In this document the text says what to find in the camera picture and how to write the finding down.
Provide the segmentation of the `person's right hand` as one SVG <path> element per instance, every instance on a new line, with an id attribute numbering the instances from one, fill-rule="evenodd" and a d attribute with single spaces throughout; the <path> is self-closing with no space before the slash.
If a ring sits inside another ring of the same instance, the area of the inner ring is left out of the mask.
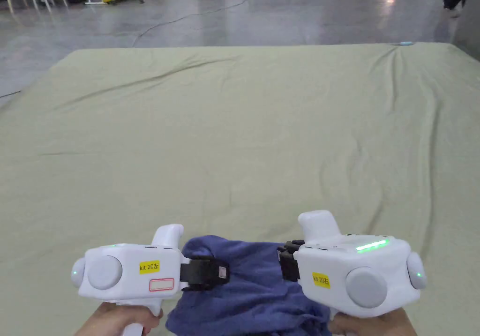
<path id="1" fill-rule="evenodd" d="M 332 334 L 356 336 L 416 336 L 417 333 L 404 309 L 399 308 L 374 318 L 357 318 L 337 313 L 328 323 Z"/>

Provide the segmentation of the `person's left hand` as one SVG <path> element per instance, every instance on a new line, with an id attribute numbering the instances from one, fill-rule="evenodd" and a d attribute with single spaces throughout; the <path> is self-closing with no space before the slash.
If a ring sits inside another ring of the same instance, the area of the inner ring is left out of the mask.
<path id="1" fill-rule="evenodd" d="M 75 332 L 76 336 L 121 336 L 130 324 L 142 326 L 142 336 L 157 328 L 163 311 L 154 316 L 145 306 L 117 305 L 103 302 L 88 320 Z"/>

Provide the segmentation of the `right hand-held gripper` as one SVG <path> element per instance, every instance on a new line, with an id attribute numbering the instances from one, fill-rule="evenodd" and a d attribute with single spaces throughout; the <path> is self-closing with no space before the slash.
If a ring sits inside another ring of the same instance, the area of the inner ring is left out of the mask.
<path id="1" fill-rule="evenodd" d="M 407 241 L 342 234 L 326 210 L 302 213 L 298 221 L 304 238 L 277 248 L 282 277 L 332 315 L 377 317 L 417 301 L 425 289 L 423 262 Z"/>

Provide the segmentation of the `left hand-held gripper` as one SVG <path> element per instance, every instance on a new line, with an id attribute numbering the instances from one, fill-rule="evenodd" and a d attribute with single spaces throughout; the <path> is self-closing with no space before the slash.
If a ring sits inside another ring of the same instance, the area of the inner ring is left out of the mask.
<path id="1" fill-rule="evenodd" d="M 230 264 L 213 256 L 186 258 L 179 249 L 181 224 L 159 227 L 148 245 L 119 243 L 89 249 L 72 268 L 83 297 L 143 306 L 158 316 L 162 301 L 187 288 L 181 272 L 189 264 L 189 288 L 212 290 L 230 281 Z"/>

